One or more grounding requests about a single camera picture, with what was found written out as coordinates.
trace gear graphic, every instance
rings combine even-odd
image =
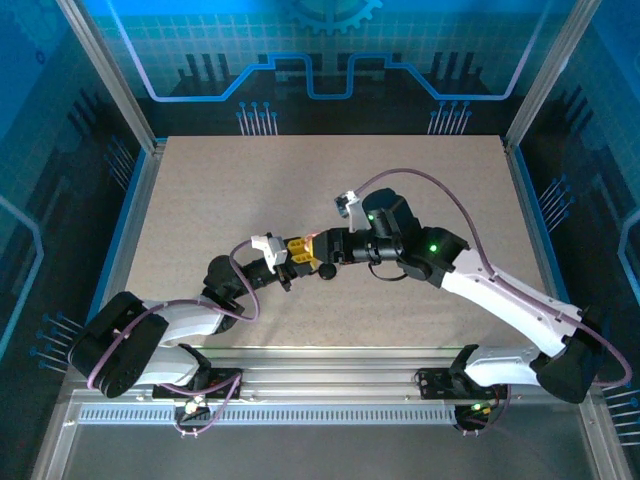
[[[371,20],[374,8],[382,0],[286,0],[289,18],[300,28],[310,27],[314,34],[325,31],[333,35],[347,33],[349,27],[360,28],[363,20]]]
[[[0,11],[13,14],[13,21],[36,47],[45,47],[58,31],[55,0],[0,0]]]

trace white plastic bracket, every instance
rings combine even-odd
[[[251,247],[263,252],[271,273],[276,273],[275,266],[283,264],[287,259],[287,246],[282,237],[254,235],[251,237]]]

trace cable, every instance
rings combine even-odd
[[[209,421],[203,426],[200,427],[198,429],[194,428],[192,431],[187,431],[186,429],[182,428],[182,426],[180,425],[180,421],[177,421],[173,426],[174,428],[179,431],[182,436],[185,435],[189,435],[192,437],[197,437],[200,433],[204,433],[207,430],[209,430],[211,427],[213,427],[217,421],[220,419],[220,417],[222,416],[222,412],[224,412],[224,409],[227,408],[227,405],[229,404],[229,401],[231,400],[231,397],[233,396],[233,392],[235,392],[236,388],[238,388],[238,385],[240,385],[240,378],[241,375],[235,375],[234,377],[231,377],[227,380],[225,380],[224,382],[221,382],[217,385],[214,385],[213,387],[207,388],[204,391],[207,391],[207,393],[211,393],[211,392],[215,392],[216,390],[220,390],[221,388],[225,387],[226,385],[228,385],[231,381],[233,381],[233,385],[231,385],[231,388],[229,389],[229,393],[227,394],[227,396],[224,399],[224,402],[222,402],[222,405],[220,405],[217,409],[216,409],[216,413],[213,414],[213,412],[211,412],[211,407],[209,407],[209,411],[210,411],[210,415],[211,417],[209,418]],[[181,393],[178,392],[177,390],[182,390],[182,389],[170,389],[176,393]],[[188,395],[193,395],[195,392],[188,392]]]
[[[498,417],[491,423],[487,423],[487,422],[483,422],[484,423],[484,428],[482,430],[473,430],[473,433],[475,433],[475,436],[480,436],[480,435],[484,435],[485,433],[487,433],[488,431],[490,431],[492,428],[494,428],[495,424],[498,423],[505,415],[507,409],[509,408],[509,405],[511,404],[511,385],[507,385],[507,398],[504,401],[504,404],[502,406],[502,410],[500,410],[500,413],[498,414]],[[469,421],[469,422],[474,422],[477,423],[476,421],[474,421],[474,419],[471,418],[465,418],[464,420]],[[455,425],[456,429],[459,430],[460,432],[462,432],[462,434],[464,436],[467,435],[467,433],[469,432],[469,430],[466,430],[464,428],[462,428],[460,425]]]
[[[376,277],[378,280],[382,280],[383,282],[399,282],[400,280],[404,280],[408,276],[406,273],[404,273],[404,274],[402,274],[402,275],[400,275],[398,277],[391,277],[391,278],[389,278],[389,277],[381,277],[376,272],[374,272],[373,265],[374,265],[373,262],[369,262],[367,264],[367,267],[369,267],[369,271],[371,272],[371,275]]]
[[[564,321],[574,328],[578,328],[584,331],[585,333],[590,335],[592,338],[597,340],[607,350],[609,350],[611,355],[615,357],[615,359],[620,363],[620,365],[624,369],[624,376],[621,379],[613,382],[593,382],[593,385],[598,387],[620,387],[622,385],[625,385],[629,381],[631,381],[631,378],[633,377],[633,371],[631,369],[631,365],[629,365],[629,362],[627,361],[626,358],[624,358],[624,355],[622,355],[622,353],[620,353],[620,351],[616,347],[614,347],[609,340],[604,338],[602,335],[600,335],[598,332],[588,327],[584,323],[579,322],[569,317],[568,315],[565,315],[560,310],[557,310],[547,305],[546,303],[541,302],[538,299],[533,298],[530,295],[526,294],[525,292],[519,290],[517,287],[514,287],[513,285],[511,285],[509,282],[504,280],[502,277],[500,277],[500,275],[496,273],[493,266],[489,262],[489,258],[487,257],[484,246],[482,245],[482,242],[480,240],[478,229],[473,223],[473,219],[471,218],[471,215],[469,215],[469,212],[464,207],[462,202],[460,202],[458,197],[456,197],[455,194],[440,180],[433,177],[432,175],[429,175],[428,173],[424,173],[414,168],[392,168],[390,170],[385,170],[384,172],[379,173],[378,175],[375,175],[374,177],[370,178],[360,188],[357,188],[356,190],[354,190],[354,193],[359,196],[363,190],[368,188],[373,183],[377,182],[381,178],[386,177],[387,175],[392,175],[395,173],[409,173],[412,175],[417,175],[419,177],[422,177],[426,180],[429,180],[431,183],[434,183],[436,186],[438,186],[443,192],[445,192],[449,196],[449,198],[453,201],[453,203],[458,207],[458,210],[460,210],[460,213],[462,213],[462,216],[464,217],[464,219],[467,221],[467,225],[469,225],[469,229],[471,230],[473,241],[475,242],[476,248],[478,249],[478,254],[480,255],[480,260],[482,262],[482,265],[484,266],[487,273],[491,276],[492,280],[494,280],[498,285],[500,285],[502,288],[504,288],[514,297],[519,298],[520,300],[528,303],[531,306],[539,308],[540,310],[542,310],[543,312],[549,315],[553,315],[554,318]]]
[[[251,240],[246,240],[240,243],[239,245],[237,245],[233,250],[231,250],[231,253],[229,254],[229,263],[231,264],[231,268],[233,269],[233,271],[236,273],[236,275],[238,276],[242,284],[247,289],[247,292],[249,293],[251,300],[253,300],[253,305],[255,307],[255,312],[253,314],[253,317],[244,317],[242,315],[238,315],[236,313],[220,308],[215,303],[207,303],[207,302],[202,302],[200,300],[195,300],[195,299],[170,300],[168,302],[158,304],[155,307],[151,307],[150,309],[146,310],[145,312],[141,313],[136,318],[134,318],[131,321],[131,323],[129,323],[129,325],[127,325],[122,330],[122,332],[120,332],[120,334],[115,338],[113,343],[109,345],[109,347],[102,354],[102,356],[100,357],[100,360],[98,360],[96,365],[93,367],[93,370],[91,370],[91,373],[87,377],[87,388],[89,388],[89,390],[96,390],[94,383],[95,383],[96,377],[98,376],[98,373],[100,373],[100,370],[102,370],[102,367],[104,367],[105,363],[107,363],[111,355],[113,355],[113,352],[124,341],[124,339],[129,336],[129,334],[133,331],[133,329],[149,315],[156,313],[160,310],[163,310],[165,308],[171,307],[173,305],[200,305],[205,308],[209,308],[221,315],[235,318],[236,320],[242,320],[248,323],[256,322],[258,320],[258,317],[260,316],[260,301],[258,300],[258,296],[256,295],[255,290],[253,289],[253,287],[251,287],[251,283],[249,282],[247,277],[244,276],[244,274],[242,273],[242,270],[240,269],[240,266],[238,265],[238,263],[235,261],[235,258],[234,258],[238,250],[240,250],[241,248],[249,244],[251,244]],[[190,395],[199,395],[199,394],[201,393],[190,392]]]

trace metal frame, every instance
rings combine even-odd
[[[601,2],[578,0],[574,5],[507,131],[507,148],[517,147],[524,138]]]
[[[153,154],[156,137],[82,1],[56,0],[138,143]]]
[[[142,228],[147,205],[155,183],[161,158],[156,139],[140,110],[131,90],[119,71],[113,57],[97,33],[88,12],[74,0],[57,0],[74,32],[98,70],[103,82],[116,101],[136,138],[150,159],[145,162],[133,189],[131,209],[124,212],[126,221],[121,241],[116,244],[113,268],[108,269],[105,286],[98,305],[115,291],[124,287],[131,266],[137,239]],[[546,99],[551,87],[562,72],[568,58],[584,33],[601,0],[578,0],[567,22],[556,39],[522,107],[518,111],[506,137],[511,169],[523,205],[523,213],[538,257],[542,276],[548,291],[562,297],[561,284],[556,284],[553,266],[547,258],[541,232],[537,228],[530,195],[522,187],[526,182],[520,167],[514,161],[515,148],[522,140],[535,115]],[[217,365],[245,369],[242,396],[231,408],[256,406],[303,405],[334,406],[357,410],[363,406],[387,405],[391,408],[418,406],[446,409],[447,402],[423,402],[419,399],[412,374],[420,367],[450,365],[457,349],[418,348],[235,348],[206,350]],[[517,387],[514,402],[558,402],[539,388]],[[137,389],[112,401],[106,401],[98,392],[88,391],[78,372],[67,374],[58,404],[49,423],[33,477],[62,478],[73,445],[78,422],[94,417],[83,414],[83,406],[102,405],[105,408],[130,408],[131,405],[156,408],[167,402],[154,402],[149,389]],[[622,448],[615,436],[611,418],[599,389],[594,389],[580,407],[585,424],[586,440],[594,457],[595,467],[602,478],[631,478]]]
[[[216,365],[244,370],[240,399],[230,403],[229,424],[451,425],[454,405],[470,403],[421,400],[413,380],[418,368],[449,366],[459,352],[455,348],[247,347],[202,351]],[[63,477],[78,425],[114,424],[105,420],[111,415],[126,417],[118,424],[171,424],[173,415],[168,416],[165,410],[173,412],[184,401],[153,400],[151,392],[151,388],[131,389],[108,400],[100,392],[88,390],[77,371],[70,371],[32,478]],[[513,402],[564,405],[530,386],[514,388]],[[105,412],[104,416],[97,418],[97,410]],[[303,411],[318,412],[319,418],[286,415]],[[145,412],[158,412],[158,417]],[[260,421],[255,412],[260,412]]]

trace metal strip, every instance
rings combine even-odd
[[[574,5],[507,131],[506,142],[509,148],[518,146],[524,138],[547,95],[567,66],[601,1],[578,0]]]
[[[536,202],[529,172],[520,153],[520,147],[507,150],[507,164],[511,171],[520,208],[529,232],[538,269],[549,295],[563,302],[569,302],[569,294],[564,285],[560,267],[551,245],[551,239],[545,229],[542,212]]]
[[[76,421],[80,404],[73,399],[71,386],[63,386],[58,397],[49,427],[42,441],[38,458],[33,468],[33,480],[61,479],[69,460],[73,439],[77,430]]]
[[[113,233],[96,293],[91,302],[87,321],[93,318],[109,299],[124,290],[126,286],[138,239],[142,232],[144,217],[160,168],[164,145],[164,142],[159,142],[154,155],[146,155],[145,158],[138,159]]]
[[[607,404],[599,388],[591,389],[585,401],[580,404],[580,413],[600,478],[633,479]]]
[[[82,1],[56,1],[140,146],[147,154],[153,154],[156,146],[155,135],[102,39],[91,14]]]
[[[453,425],[453,405],[229,405],[219,425]],[[83,405],[82,425],[173,425],[172,405]],[[194,425],[205,423],[202,415]]]

